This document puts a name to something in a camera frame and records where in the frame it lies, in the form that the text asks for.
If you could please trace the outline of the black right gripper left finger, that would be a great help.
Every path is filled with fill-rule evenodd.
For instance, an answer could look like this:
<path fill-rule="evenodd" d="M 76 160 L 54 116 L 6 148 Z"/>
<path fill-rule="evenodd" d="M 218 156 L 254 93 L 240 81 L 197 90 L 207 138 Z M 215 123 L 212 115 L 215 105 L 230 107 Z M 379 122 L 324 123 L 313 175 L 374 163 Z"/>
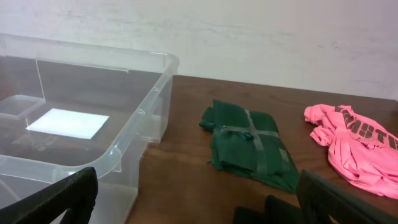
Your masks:
<path fill-rule="evenodd" d="M 78 172 L 1 209 L 1 223 L 51 223 L 63 215 L 61 223 L 87 224 L 98 194 L 94 167 Z"/>

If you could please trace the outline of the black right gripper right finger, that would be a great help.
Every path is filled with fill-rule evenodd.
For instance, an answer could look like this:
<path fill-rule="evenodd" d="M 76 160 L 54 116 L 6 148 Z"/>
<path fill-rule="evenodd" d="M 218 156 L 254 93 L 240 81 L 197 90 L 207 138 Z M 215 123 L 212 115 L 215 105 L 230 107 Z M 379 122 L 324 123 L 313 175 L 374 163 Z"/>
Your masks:
<path fill-rule="evenodd" d="M 306 223 L 397 224 L 397 217 L 303 170 L 296 195 Z"/>

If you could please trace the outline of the pink printed t-shirt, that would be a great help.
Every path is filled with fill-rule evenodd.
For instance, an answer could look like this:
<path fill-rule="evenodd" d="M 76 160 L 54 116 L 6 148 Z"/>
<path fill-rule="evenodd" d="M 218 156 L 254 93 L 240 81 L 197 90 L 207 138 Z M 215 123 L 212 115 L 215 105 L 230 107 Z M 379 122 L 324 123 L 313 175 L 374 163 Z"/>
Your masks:
<path fill-rule="evenodd" d="M 328 147 L 329 163 L 347 182 L 397 198 L 397 136 L 350 106 L 313 105 L 304 117 L 316 126 L 310 136 Z"/>

